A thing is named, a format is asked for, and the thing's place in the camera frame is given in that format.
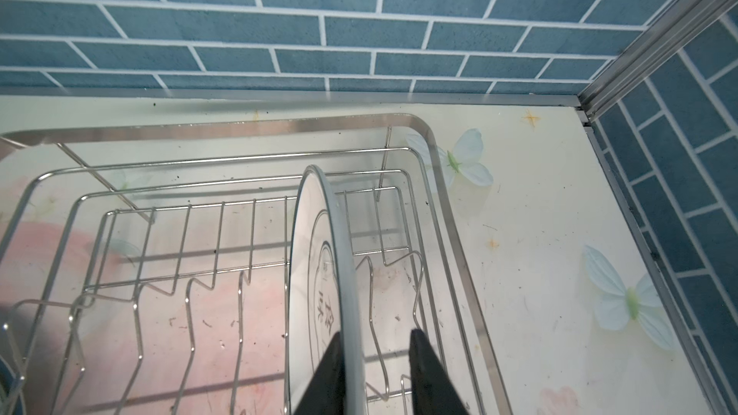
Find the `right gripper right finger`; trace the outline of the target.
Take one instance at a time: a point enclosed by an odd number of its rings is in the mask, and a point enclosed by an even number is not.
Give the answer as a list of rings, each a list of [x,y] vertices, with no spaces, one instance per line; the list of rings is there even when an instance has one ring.
[[[409,340],[411,401],[415,415],[458,414],[468,411],[437,357],[426,334],[411,331]]]

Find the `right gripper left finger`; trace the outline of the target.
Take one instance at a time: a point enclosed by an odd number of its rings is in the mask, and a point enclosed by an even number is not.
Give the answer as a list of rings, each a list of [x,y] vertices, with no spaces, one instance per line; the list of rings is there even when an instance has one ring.
[[[345,357],[342,336],[337,332],[332,337],[293,414],[343,415],[345,409]]]

